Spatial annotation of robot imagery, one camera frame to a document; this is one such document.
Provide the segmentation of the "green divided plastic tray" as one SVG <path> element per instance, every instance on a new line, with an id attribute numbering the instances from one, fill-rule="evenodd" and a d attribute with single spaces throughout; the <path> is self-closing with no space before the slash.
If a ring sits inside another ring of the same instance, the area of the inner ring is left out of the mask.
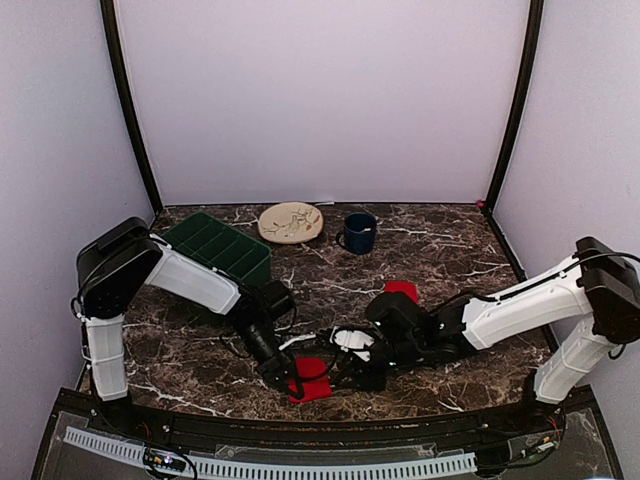
<path id="1" fill-rule="evenodd" d="M 204 212 L 195 213 L 161 234 L 182 255 L 225 272 L 249 286 L 271 281 L 271 249 Z"/>

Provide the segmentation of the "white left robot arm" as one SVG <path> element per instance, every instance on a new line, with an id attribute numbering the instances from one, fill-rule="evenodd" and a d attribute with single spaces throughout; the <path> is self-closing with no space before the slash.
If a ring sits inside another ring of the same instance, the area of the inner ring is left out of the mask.
<path id="1" fill-rule="evenodd" d="M 228 318 L 256 361 L 264 382 L 293 398 L 304 395 L 296 361 L 274 329 L 295 308 L 280 281 L 249 286 L 229 273 L 183 255 L 131 217 L 86 245 L 77 255 L 78 289 L 70 308 L 83 325 L 83 356 L 91 368 L 93 390 L 106 402 L 103 421 L 120 436 L 141 427 L 140 412 L 124 399 L 123 322 L 138 291 L 159 288 Z"/>

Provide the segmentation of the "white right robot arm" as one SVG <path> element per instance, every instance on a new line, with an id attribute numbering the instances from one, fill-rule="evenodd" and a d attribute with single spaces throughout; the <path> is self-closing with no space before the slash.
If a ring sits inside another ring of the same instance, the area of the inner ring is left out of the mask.
<path id="1" fill-rule="evenodd" d="M 366 308 L 369 330 L 340 328 L 331 341 L 354 357 L 354 379 L 384 379 L 391 368 L 435 368 L 457 362 L 518 334 L 578 318 L 571 334 L 533 374 L 528 396 L 510 413 L 521 434 L 534 432 L 549 405 L 617 346 L 639 339 L 637 256 L 611 250 L 593 237 L 547 272 L 495 294 L 460 293 L 432 311 L 403 292 L 385 292 Z"/>

